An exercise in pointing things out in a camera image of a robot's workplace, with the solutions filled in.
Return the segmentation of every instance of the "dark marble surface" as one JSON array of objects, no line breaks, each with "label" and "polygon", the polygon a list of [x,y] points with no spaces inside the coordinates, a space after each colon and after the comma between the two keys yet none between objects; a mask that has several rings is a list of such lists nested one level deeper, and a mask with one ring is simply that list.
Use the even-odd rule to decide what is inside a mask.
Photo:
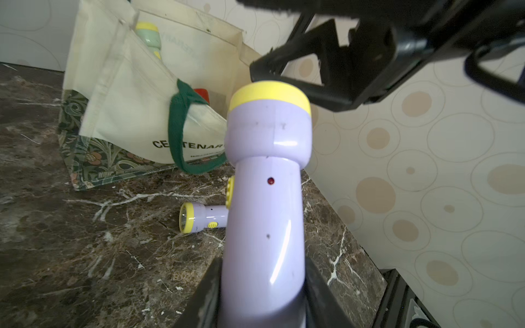
[{"label": "dark marble surface", "polygon": [[[223,204],[229,165],[74,192],[55,135],[63,74],[0,65],[0,326],[169,327],[225,231],[182,235],[184,201]],[[306,251],[356,327],[386,282],[303,172]]]}]

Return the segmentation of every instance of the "floral pattern fabric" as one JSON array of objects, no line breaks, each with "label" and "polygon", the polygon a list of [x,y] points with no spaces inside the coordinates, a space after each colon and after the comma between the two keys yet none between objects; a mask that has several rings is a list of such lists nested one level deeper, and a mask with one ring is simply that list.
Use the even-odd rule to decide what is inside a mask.
[{"label": "floral pattern fabric", "polygon": [[65,90],[62,99],[58,141],[75,190],[88,190],[177,167],[152,162],[102,139],[78,135],[88,99],[74,90]]}]

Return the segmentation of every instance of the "patterned wallpaper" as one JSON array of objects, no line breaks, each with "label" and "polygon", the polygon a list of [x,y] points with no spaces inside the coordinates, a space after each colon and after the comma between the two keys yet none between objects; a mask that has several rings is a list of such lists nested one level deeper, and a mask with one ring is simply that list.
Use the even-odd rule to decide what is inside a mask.
[{"label": "patterned wallpaper", "polygon": [[0,61],[63,71],[78,0],[1,0]]},{"label": "patterned wallpaper", "polygon": [[[234,0],[181,2],[242,28],[261,54],[297,18]],[[0,61],[62,70],[77,4],[0,2]],[[355,24],[337,19],[340,44]],[[515,51],[486,67],[516,80],[524,58]],[[320,83],[314,55],[285,75]],[[338,114],[313,105],[312,123],[306,171],[379,268],[396,268],[443,327],[525,325],[524,106],[474,85],[451,60],[379,104]]]}]

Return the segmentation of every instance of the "tote bag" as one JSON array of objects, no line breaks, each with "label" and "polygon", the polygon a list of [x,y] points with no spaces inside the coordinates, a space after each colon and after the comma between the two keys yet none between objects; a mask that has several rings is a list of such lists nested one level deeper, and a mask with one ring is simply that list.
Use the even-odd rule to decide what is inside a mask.
[{"label": "tote bag", "polygon": [[[138,20],[157,25],[162,60],[134,33]],[[73,187],[222,163],[229,100],[258,57],[241,30],[177,2],[82,0],[59,123]]]}]

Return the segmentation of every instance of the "purple flashlight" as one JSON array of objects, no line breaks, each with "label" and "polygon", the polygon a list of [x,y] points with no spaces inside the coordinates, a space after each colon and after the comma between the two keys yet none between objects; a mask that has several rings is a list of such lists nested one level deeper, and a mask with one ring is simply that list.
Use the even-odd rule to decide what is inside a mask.
[{"label": "purple flashlight", "polygon": [[227,221],[228,209],[225,205],[183,203],[178,215],[178,227],[183,234],[194,234],[204,228],[224,228]]},{"label": "purple flashlight", "polygon": [[220,281],[219,327],[305,326],[300,170],[311,155],[310,102],[277,81],[230,101],[226,156],[235,188]]}]

